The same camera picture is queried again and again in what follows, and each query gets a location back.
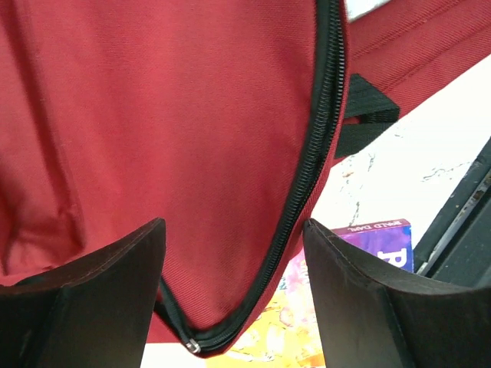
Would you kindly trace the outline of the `orange purple Roald Dahl book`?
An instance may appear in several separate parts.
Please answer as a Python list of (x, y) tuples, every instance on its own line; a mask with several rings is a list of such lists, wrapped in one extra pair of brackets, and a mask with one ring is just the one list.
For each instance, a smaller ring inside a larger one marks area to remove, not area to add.
[[(414, 254), (411, 225), (405, 219), (336, 228), (351, 245), (398, 268), (412, 272)], [(324, 367), (305, 254), (289, 263), (264, 311), (223, 355), (207, 367)]]

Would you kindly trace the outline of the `red student backpack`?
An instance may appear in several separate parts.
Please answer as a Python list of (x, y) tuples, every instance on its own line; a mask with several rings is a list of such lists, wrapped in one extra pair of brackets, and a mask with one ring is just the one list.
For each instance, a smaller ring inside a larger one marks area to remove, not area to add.
[(332, 166), (489, 51), (488, 1), (3, 1), (1, 288), (159, 218), (186, 325), (245, 316), (224, 353)]

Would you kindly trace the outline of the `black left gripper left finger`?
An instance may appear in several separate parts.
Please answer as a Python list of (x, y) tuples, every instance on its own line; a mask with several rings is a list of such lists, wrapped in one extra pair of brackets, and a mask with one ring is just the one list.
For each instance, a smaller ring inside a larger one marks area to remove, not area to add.
[(165, 222), (1, 288), (3, 367), (139, 367), (165, 255)]

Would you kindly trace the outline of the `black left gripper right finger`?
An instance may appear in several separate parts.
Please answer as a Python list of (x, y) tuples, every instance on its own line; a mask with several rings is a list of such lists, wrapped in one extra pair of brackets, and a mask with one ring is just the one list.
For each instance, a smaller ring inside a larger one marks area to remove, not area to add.
[(410, 273), (314, 219), (305, 260), (329, 367), (488, 367), (490, 289)]

